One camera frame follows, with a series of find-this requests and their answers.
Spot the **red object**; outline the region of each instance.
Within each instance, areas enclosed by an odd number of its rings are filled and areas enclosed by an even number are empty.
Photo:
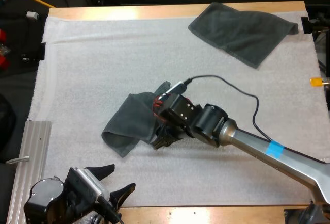
[[[4,32],[3,29],[0,29],[0,42],[5,43],[7,40],[7,34]]]
[[[0,55],[0,69],[6,70],[7,68],[9,68],[9,66],[10,66],[10,62],[6,60],[6,57]]]

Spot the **blue tape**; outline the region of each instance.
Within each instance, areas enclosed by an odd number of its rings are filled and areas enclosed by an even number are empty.
[[[282,155],[284,146],[276,142],[275,140],[271,141],[267,147],[266,154],[272,155],[275,158],[280,158]]]

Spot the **white towel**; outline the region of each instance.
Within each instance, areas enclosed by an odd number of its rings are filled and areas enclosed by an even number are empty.
[[[298,182],[233,146],[213,148],[185,139],[154,151],[140,142],[121,158],[101,132],[129,93],[154,91],[199,74],[217,74],[258,95],[257,123],[277,142],[324,159],[330,157],[329,118],[311,35],[299,24],[253,69],[193,35],[194,18],[131,21],[67,21],[48,17],[29,118],[53,122],[45,177],[65,179],[70,167],[115,164],[109,190],[135,182],[124,206],[308,204]],[[215,104],[240,128],[252,125],[255,100],[216,79],[195,80],[185,93],[193,103]]]

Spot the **table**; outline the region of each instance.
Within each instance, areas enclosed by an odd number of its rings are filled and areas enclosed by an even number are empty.
[[[238,10],[264,12],[304,11],[304,2],[260,2],[226,4]],[[125,7],[54,8],[49,15],[71,20],[131,20],[189,17],[200,14],[208,4]],[[129,223],[284,223],[288,206],[136,207],[122,208]]]

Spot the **gray towel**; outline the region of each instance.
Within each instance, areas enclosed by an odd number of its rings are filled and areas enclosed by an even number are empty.
[[[164,82],[155,93],[130,94],[105,126],[101,134],[103,141],[122,157],[125,157],[139,140],[150,143],[158,125],[152,113],[153,100],[170,86],[169,82]]]
[[[189,30],[210,45],[257,68],[287,34],[298,34],[297,23],[260,11],[238,11],[211,3]]]

